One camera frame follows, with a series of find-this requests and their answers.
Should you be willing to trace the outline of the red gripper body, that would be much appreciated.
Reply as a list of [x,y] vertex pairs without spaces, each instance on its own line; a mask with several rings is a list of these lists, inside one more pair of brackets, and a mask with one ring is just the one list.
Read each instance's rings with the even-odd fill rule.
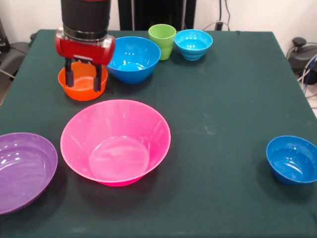
[[57,53],[67,59],[85,60],[98,65],[108,65],[115,50],[115,38],[106,35],[101,41],[77,41],[68,38],[63,27],[55,32]]

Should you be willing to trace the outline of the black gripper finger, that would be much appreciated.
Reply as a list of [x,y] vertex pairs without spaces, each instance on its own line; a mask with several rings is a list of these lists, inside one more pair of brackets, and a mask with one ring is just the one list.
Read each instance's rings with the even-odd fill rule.
[[72,60],[65,58],[65,80],[68,87],[74,86],[74,76],[71,68]]
[[102,85],[102,66],[99,64],[94,64],[96,75],[94,78],[94,91],[99,92],[101,91]]

